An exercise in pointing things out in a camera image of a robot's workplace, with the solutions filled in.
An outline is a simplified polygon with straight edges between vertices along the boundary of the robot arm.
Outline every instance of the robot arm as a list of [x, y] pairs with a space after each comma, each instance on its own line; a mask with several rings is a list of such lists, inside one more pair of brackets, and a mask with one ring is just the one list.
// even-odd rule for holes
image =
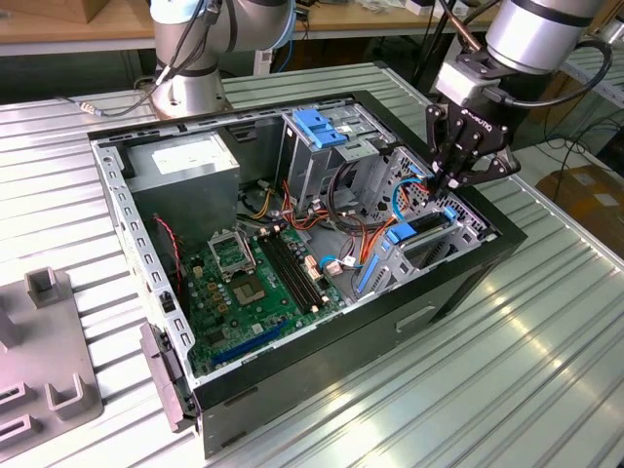
[[151, 97], [165, 118], [227, 108], [219, 56], [282, 47], [295, 25], [294, 0], [152, 0], [150, 13], [159, 68], [173, 71]]
[[[611, 63], [610, 46], [598, 40], [578, 43], [603, 2], [504, 0], [487, 32], [486, 47], [465, 27], [462, 30], [458, 19], [451, 18], [471, 52], [443, 64], [436, 88], [448, 103], [427, 108], [427, 136], [436, 173], [433, 188], [437, 192], [502, 178], [520, 170], [508, 149], [510, 129], [480, 115], [476, 110], [480, 103], [490, 100], [520, 108], [555, 105], [581, 96], [606, 75]], [[579, 93], [552, 101], [524, 102], [499, 88], [503, 78], [556, 71], [579, 47], [595, 47], [604, 54], [601, 72]], [[483, 156], [492, 153], [494, 157], [486, 169], [472, 169]]]

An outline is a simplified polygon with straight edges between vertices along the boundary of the gray plastic holder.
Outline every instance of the gray plastic holder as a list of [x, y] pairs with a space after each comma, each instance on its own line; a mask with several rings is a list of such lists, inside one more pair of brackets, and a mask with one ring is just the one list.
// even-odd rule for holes
[[101, 414], [69, 277], [52, 268], [0, 288], [0, 463]]

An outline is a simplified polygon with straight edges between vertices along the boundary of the connector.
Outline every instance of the connector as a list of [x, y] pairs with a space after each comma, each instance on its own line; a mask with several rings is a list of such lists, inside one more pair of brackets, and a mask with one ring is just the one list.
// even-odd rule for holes
[[308, 276], [315, 283], [321, 279], [321, 274], [316, 268], [308, 268]]
[[338, 276], [342, 274], [342, 267], [340, 266], [340, 263], [338, 263], [336, 260], [328, 263], [325, 269], [330, 276]]
[[317, 262], [312, 255], [307, 255], [303, 261], [307, 268], [314, 268], [317, 265]]

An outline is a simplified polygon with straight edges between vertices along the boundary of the slotted metal surface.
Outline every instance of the slotted metal surface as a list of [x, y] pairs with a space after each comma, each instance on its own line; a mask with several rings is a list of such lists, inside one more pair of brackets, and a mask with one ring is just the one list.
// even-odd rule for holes
[[[372, 64], [226, 81], [237, 106], [368, 89], [422, 137], [424, 99]], [[94, 97], [103, 108], [133, 93]], [[204, 465], [172, 434], [138, 345], [144, 314], [85, 132], [53, 101], [0, 107], [0, 281], [50, 265], [71, 276], [103, 415], [6, 463]], [[210, 460], [252, 466], [609, 466], [624, 454], [624, 278], [574, 223], [515, 178], [484, 194], [528, 240], [459, 310]]]
[[[585, 84], [600, 70], [603, 55], [595, 49], [580, 49], [562, 65], [562, 71]], [[624, 50], [613, 49], [613, 65], [594, 91], [613, 104], [624, 107]]]

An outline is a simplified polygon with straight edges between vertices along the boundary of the metal bracket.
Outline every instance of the metal bracket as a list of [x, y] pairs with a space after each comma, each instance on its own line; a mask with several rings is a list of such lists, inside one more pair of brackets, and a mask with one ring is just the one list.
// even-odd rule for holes
[[179, 433], [195, 423], [195, 414], [189, 414], [180, 401], [175, 381], [183, 377], [173, 349], [163, 350], [156, 340], [158, 329], [145, 323], [140, 327], [140, 347], [152, 374], [156, 391], [173, 432]]

